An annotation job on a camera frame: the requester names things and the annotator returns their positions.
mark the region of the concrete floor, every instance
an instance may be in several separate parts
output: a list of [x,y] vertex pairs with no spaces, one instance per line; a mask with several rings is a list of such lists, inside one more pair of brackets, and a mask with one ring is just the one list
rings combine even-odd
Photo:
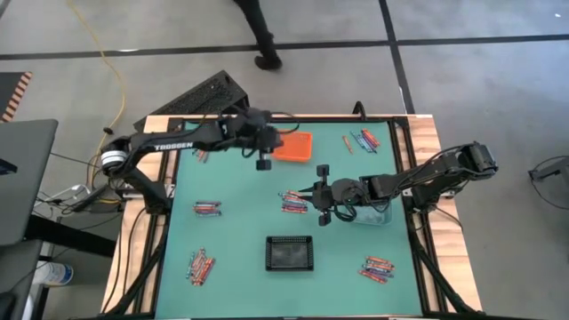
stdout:
[[[375,0],[261,0],[278,43],[387,39]],[[388,0],[399,39],[527,36],[569,33],[569,4],[533,0]],[[252,44],[230,0],[77,0],[108,49]],[[61,0],[11,1],[0,19],[0,53],[95,50]],[[569,145],[569,42],[400,47],[417,113],[433,114],[443,146],[479,140],[501,168],[457,197],[472,268],[486,312],[566,319],[569,314],[569,212],[533,192],[527,170]],[[388,47],[281,51],[284,68],[259,71],[255,52],[114,58],[127,109],[118,134],[132,123],[221,69],[260,108],[302,113],[345,113],[361,100],[368,112],[400,114],[396,72]],[[53,150],[87,160],[101,128],[119,108],[115,79],[100,59],[4,60],[0,71],[31,71],[16,120],[55,118]],[[50,159],[43,191],[84,180],[84,167]],[[569,206],[557,179],[539,186]],[[90,225],[108,216],[77,216]],[[116,224],[94,232],[116,236]],[[76,281],[54,289],[45,319],[93,316],[100,308],[109,260],[67,252]]]

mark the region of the green mat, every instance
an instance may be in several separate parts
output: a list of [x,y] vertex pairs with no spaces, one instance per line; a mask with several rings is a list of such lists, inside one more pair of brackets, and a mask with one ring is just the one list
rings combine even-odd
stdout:
[[[377,155],[366,153],[349,136],[350,130],[364,127],[381,142]],[[269,172],[257,172],[255,158],[243,159],[240,149],[211,153],[207,164],[199,163],[191,150],[182,152],[156,318],[421,313],[400,199],[392,203],[388,226],[347,223],[333,216],[330,225],[319,227],[314,208],[306,214],[281,212],[277,196],[311,187],[318,180],[318,164],[330,165],[330,182],[395,173],[387,124],[311,123],[301,124],[300,131],[313,134],[311,160],[273,161]],[[342,135],[349,136],[354,155]],[[192,212],[196,200],[221,201],[223,215],[198,218]],[[266,271],[266,236],[312,236],[314,271]],[[216,263],[200,287],[185,275],[190,254],[201,246]],[[395,278],[378,284],[360,276],[366,255],[391,260]]]

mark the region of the orange tray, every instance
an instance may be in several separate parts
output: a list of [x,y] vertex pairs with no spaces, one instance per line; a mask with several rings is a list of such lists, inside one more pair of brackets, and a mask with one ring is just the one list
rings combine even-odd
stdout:
[[283,146],[276,148],[273,157],[276,160],[307,162],[312,156],[312,133],[293,132],[281,134]]

